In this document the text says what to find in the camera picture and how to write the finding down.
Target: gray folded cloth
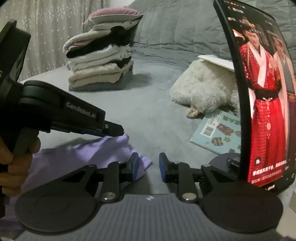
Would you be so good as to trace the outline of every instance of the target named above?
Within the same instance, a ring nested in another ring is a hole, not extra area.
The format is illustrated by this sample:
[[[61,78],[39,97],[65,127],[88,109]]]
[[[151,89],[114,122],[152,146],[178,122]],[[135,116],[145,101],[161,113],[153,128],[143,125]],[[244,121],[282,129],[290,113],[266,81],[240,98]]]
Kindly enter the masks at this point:
[[[114,84],[110,82],[99,82],[99,83],[88,84],[80,87],[73,87],[73,84],[70,84],[69,90],[76,91],[76,92],[122,90],[125,88],[126,84],[129,82],[132,76],[133,76],[133,70],[131,66],[130,70],[125,75],[121,74],[119,80],[116,81]]]

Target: wall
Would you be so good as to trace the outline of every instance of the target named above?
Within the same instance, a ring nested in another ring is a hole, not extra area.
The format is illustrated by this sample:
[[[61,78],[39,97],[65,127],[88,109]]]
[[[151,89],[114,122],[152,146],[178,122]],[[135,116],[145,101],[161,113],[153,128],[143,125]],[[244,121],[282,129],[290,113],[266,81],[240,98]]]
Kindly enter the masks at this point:
[[[131,4],[133,0],[107,0],[108,7],[124,7]]]

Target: blue book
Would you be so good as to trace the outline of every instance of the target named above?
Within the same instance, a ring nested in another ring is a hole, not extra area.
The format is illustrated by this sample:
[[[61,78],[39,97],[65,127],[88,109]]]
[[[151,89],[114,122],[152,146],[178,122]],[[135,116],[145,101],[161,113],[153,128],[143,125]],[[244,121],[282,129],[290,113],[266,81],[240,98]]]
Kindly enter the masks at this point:
[[[219,109],[207,113],[190,141],[216,154],[241,153],[240,118]]]

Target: white plush toy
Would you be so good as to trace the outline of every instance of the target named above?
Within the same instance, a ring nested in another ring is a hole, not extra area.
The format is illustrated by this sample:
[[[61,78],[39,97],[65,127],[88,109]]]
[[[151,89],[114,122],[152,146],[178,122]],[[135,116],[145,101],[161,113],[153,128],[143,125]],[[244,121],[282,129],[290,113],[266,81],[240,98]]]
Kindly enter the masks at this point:
[[[170,97],[178,104],[190,105],[186,116],[211,112],[222,105],[230,105],[240,115],[239,96],[234,72],[198,59],[176,80]]]

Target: red robe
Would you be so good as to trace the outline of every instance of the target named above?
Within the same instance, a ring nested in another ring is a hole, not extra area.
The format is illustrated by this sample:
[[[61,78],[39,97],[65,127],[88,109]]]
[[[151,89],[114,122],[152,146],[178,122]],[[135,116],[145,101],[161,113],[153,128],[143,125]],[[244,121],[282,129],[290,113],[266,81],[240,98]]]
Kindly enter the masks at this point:
[[[277,90],[280,74],[272,68],[271,55],[262,46],[261,55],[250,42],[239,50],[250,82],[249,93],[253,94],[253,98],[250,95],[252,141],[248,182],[263,186],[282,177],[286,151],[284,118],[279,98],[259,100],[253,90]]]

